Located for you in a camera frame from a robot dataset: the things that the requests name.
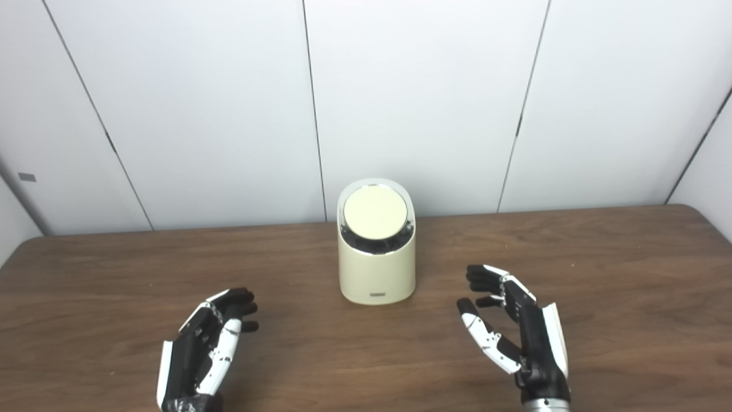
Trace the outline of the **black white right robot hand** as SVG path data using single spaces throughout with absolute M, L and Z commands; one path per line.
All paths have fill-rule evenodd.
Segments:
M 466 279 L 473 292 L 460 298 L 463 325 L 481 352 L 512 375 L 525 411 L 570 411 L 569 357 L 556 303 L 541 307 L 536 296 L 515 276 L 489 264 L 469 264 Z M 500 307 L 518 325 L 520 344 L 497 332 L 479 308 Z

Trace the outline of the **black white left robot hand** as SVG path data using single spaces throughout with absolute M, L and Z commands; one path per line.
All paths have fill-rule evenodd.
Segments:
M 162 345 L 156 401 L 162 411 L 223 411 L 220 387 L 242 333 L 258 330 L 246 321 L 258 310 L 254 293 L 230 288 L 201 302 Z

